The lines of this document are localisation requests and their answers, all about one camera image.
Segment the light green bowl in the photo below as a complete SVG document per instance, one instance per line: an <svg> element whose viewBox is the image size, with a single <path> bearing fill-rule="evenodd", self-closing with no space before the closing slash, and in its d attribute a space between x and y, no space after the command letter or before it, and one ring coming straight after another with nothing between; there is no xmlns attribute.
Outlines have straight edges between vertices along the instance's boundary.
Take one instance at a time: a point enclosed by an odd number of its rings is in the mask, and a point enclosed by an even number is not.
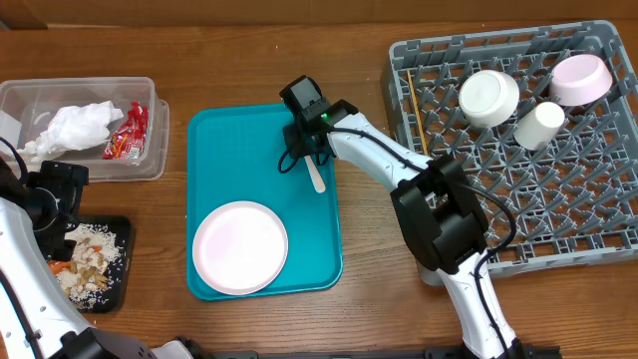
<svg viewBox="0 0 638 359"><path fill-rule="evenodd" d="M476 128L493 128L505 122L516 110L519 89L506 73L482 70L463 83L459 104L470 124Z"/></svg>

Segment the white cup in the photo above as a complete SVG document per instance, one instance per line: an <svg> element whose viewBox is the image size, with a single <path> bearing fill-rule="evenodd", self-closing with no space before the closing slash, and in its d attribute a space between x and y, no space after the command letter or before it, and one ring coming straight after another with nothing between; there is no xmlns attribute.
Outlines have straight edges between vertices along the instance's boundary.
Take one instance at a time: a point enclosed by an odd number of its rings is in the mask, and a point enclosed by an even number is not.
<svg viewBox="0 0 638 359"><path fill-rule="evenodd" d="M517 123L513 137L523 148L538 151L556 136L564 120L565 114L559 105L540 103Z"/></svg>

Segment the pink bowl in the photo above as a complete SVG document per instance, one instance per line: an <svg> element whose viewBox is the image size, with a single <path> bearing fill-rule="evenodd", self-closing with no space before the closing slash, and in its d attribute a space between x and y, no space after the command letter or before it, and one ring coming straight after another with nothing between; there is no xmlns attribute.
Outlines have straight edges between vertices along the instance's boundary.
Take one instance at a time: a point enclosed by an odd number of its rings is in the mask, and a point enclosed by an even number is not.
<svg viewBox="0 0 638 359"><path fill-rule="evenodd" d="M603 60L595 55L568 57L551 71L549 95L565 107L597 101L612 87L613 78Z"/></svg>

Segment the red snack wrapper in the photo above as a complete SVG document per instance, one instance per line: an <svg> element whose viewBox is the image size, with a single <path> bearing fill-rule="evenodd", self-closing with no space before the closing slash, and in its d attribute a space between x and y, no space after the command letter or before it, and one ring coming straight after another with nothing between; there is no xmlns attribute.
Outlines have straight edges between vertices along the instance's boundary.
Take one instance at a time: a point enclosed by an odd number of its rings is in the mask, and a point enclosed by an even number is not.
<svg viewBox="0 0 638 359"><path fill-rule="evenodd" d="M104 160L136 160L143 153L149 126L149 109L132 102L128 119L114 132L104 153Z"/></svg>

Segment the white napkin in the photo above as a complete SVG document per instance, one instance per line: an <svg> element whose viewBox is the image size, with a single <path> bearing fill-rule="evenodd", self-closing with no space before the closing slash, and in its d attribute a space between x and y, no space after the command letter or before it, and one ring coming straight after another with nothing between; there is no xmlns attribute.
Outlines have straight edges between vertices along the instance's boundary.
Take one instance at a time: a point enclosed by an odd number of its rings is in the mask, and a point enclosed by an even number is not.
<svg viewBox="0 0 638 359"><path fill-rule="evenodd" d="M56 159L69 151L88 150L105 144L111 136L109 124L124 117L111 101L84 107L61 108L36 140L18 153L25 161Z"/></svg>

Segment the pink plate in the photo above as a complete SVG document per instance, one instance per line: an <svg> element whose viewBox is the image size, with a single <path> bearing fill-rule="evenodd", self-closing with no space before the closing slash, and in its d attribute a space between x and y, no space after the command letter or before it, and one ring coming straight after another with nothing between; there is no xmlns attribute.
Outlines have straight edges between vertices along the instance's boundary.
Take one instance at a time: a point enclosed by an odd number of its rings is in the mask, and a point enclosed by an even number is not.
<svg viewBox="0 0 638 359"><path fill-rule="evenodd" d="M279 216L253 201L234 201L213 210L198 226L192 260L200 279L231 296L268 286L282 271L289 241Z"/></svg>

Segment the white plastic fork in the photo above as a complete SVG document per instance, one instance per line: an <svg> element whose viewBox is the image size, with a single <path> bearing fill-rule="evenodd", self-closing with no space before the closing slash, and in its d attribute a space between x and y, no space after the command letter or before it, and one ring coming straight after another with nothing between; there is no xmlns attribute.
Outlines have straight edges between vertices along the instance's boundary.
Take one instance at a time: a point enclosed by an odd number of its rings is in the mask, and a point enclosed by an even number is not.
<svg viewBox="0 0 638 359"><path fill-rule="evenodd" d="M306 163L308 173L310 175L315 191L318 193L323 193L326 190L326 185L323 182L323 179L320 173L318 172L318 169L315 166L313 160L311 159L310 156L305 156L304 161Z"/></svg>

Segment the wooden chopstick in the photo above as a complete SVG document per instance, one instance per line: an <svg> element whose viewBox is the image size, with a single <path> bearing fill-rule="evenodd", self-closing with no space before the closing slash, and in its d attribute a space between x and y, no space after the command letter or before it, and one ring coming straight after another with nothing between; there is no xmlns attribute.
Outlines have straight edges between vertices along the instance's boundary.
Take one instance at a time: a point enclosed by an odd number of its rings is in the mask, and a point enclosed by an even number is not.
<svg viewBox="0 0 638 359"><path fill-rule="evenodd" d="M409 84L410 99L412 103L413 113L416 118L421 147L422 147L424 155L428 156L429 152L428 152L428 146L427 146L426 136L425 136L424 127L423 127L423 121L421 118L421 110L419 108L419 104L418 104L416 93L415 93L415 86L413 83L411 71L409 69L407 70L407 80Z"/></svg>

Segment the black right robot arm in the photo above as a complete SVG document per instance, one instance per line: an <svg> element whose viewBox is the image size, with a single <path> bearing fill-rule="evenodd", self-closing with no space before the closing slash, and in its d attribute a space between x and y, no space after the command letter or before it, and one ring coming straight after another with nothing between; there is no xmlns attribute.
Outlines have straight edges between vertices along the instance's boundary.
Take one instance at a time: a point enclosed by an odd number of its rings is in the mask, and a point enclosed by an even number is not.
<svg viewBox="0 0 638 359"><path fill-rule="evenodd" d="M522 358L522 343L494 292L487 261L487 218L450 156L414 153L373 127L353 105L325 99L288 100L293 124L284 128L285 155L334 157L380 183L390 194L404 242L417 262L443 282L460 319L463 353L470 358Z"/></svg>

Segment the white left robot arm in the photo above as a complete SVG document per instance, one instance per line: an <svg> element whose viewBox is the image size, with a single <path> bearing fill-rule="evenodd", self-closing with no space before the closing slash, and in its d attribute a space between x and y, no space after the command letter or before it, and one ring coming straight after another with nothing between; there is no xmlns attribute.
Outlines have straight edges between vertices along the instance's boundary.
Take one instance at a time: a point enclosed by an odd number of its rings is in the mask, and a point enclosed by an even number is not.
<svg viewBox="0 0 638 359"><path fill-rule="evenodd" d="M1 333L13 358L204 358L177 337L151 348L101 330L75 308L51 272L48 255L65 248L77 222L87 168L45 161L16 176L1 166Z"/></svg>

